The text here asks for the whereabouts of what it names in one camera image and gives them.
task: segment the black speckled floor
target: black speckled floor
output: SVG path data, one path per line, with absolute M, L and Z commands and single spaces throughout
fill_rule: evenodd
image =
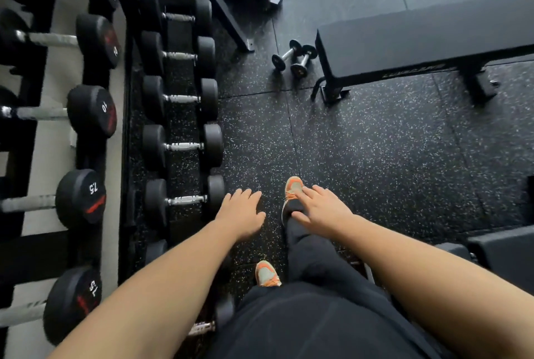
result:
M 239 53 L 216 29 L 225 137 L 220 171 L 230 191 L 261 190 L 267 212 L 261 233 L 234 250 L 231 288 L 238 299 L 254 283 L 260 259 L 284 278 L 278 217 L 292 174 L 329 187 L 358 214 L 431 243 L 531 220 L 525 185 L 534 173 L 534 58 L 488 67 L 502 86 L 484 109 L 471 106 L 454 72 L 357 86 L 331 108 L 309 100 L 321 76 L 318 62 L 300 82 L 289 71 L 273 73 L 271 55 L 285 52 L 290 38 L 313 44 L 320 24 L 455 1 L 461 0 L 284 0 L 269 15 L 248 2 L 231 5 L 256 52 Z M 181 74 L 167 78 L 180 92 Z M 181 135 L 174 129 L 183 132 L 190 117 L 174 114 L 171 135 Z M 197 186 L 186 173 L 196 162 L 177 157 L 174 163 L 171 187 L 184 194 Z M 184 217 L 173 219 L 181 225 Z

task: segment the shoe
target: shoe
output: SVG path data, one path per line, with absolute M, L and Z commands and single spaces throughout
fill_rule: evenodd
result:
M 295 200 L 297 198 L 295 193 L 302 192 L 303 186 L 304 184 L 302 182 L 302 179 L 300 179 L 298 176 L 291 176 L 287 180 L 286 186 L 284 188 L 286 200 L 284 201 L 284 205 L 282 206 L 282 222 L 284 222 L 284 207 L 286 207 L 288 201 Z
M 259 261 L 256 265 L 256 282 L 262 287 L 282 285 L 275 268 L 267 261 Z

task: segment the person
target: person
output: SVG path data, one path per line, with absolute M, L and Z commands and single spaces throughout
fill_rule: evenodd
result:
M 353 214 L 330 190 L 285 188 L 288 282 L 257 264 L 254 286 L 205 358 L 432 358 L 423 334 L 381 288 L 340 258 L 350 248 L 410 319 L 468 358 L 533 358 L 534 297 L 485 269 Z M 260 230 L 260 192 L 227 194 L 217 217 L 138 271 L 51 353 L 61 358 L 172 358 L 232 246 Z

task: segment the hand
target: hand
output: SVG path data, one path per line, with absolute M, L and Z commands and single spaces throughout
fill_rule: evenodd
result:
M 236 241 L 244 241 L 257 233 L 265 221 L 264 212 L 256 213 L 261 196 L 262 192 L 252 194 L 251 189 L 237 189 L 233 195 L 228 193 L 215 221 L 232 231 Z
M 295 194 L 308 215 L 293 212 L 291 216 L 313 234 L 335 240 L 340 226 L 354 217 L 350 209 L 328 189 L 317 185 L 312 188 L 304 186 L 302 193 Z

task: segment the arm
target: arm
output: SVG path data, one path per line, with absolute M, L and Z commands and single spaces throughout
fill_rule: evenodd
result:
M 227 194 L 214 221 L 124 282 L 49 359 L 172 358 L 226 254 L 265 220 L 251 193 Z
M 309 213 L 293 217 L 349 247 L 404 309 L 470 358 L 534 357 L 534 297 L 489 271 L 353 215 L 331 191 L 298 194 Z

